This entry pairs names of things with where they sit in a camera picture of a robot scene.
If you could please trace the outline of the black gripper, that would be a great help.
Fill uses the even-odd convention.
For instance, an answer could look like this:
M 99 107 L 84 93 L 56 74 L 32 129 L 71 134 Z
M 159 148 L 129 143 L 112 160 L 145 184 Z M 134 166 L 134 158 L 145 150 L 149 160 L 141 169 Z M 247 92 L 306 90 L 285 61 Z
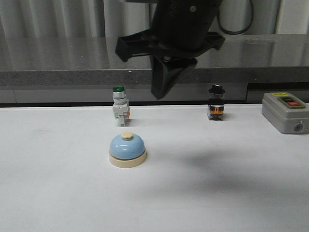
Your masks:
M 221 4 L 220 0 L 160 0 L 150 28 L 119 37 L 115 52 L 123 62 L 152 55 L 151 93 L 162 99 L 180 76 L 195 68 L 196 57 L 221 49 L 225 38 L 209 31 Z

